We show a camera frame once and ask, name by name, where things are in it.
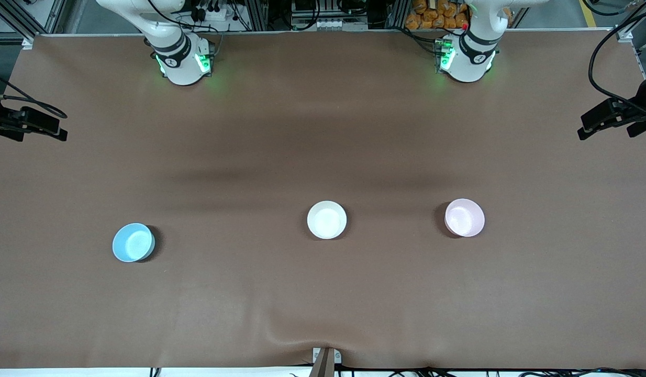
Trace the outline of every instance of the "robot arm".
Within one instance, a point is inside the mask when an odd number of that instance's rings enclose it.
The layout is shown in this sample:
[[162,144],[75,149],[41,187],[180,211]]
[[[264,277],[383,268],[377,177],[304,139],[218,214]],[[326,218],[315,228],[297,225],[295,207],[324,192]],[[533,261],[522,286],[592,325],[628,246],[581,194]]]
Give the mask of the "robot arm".
[[168,21],[170,12],[184,6],[184,0],[97,0],[101,7],[120,15],[141,31],[160,64],[162,73],[177,85],[196,83],[211,73],[213,56],[209,41]]
[[450,45],[439,59],[443,72],[463,83],[471,83],[491,68],[497,43],[507,29],[509,19],[503,8],[529,7],[548,0],[465,0],[472,10],[467,30],[458,35],[447,36],[445,45]]

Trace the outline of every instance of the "power strip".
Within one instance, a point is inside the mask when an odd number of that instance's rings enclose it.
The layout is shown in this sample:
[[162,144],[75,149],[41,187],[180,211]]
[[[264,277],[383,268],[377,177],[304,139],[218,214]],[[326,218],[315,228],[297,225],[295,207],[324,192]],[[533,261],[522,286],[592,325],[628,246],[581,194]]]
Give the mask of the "power strip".
[[225,7],[220,8],[220,12],[206,12],[204,21],[225,21],[228,15],[228,9]]

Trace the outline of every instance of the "brown table surface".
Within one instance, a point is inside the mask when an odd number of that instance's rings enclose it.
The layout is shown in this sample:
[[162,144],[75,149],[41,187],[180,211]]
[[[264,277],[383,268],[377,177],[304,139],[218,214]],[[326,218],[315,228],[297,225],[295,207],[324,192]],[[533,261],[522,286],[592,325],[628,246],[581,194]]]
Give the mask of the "brown table surface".
[[[65,143],[0,138],[0,368],[646,368],[646,135],[577,139],[604,32],[513,32],[474,84],[400,34],[228,36],[178,87],[141,38],[37,38],[12,81]],[[631,96],[631,46],[600,83]],[[451,238],[442,206],[487,222]],[[335,200],[349,226],[317,241]],[[154,258],[112,237],[153,226]]]

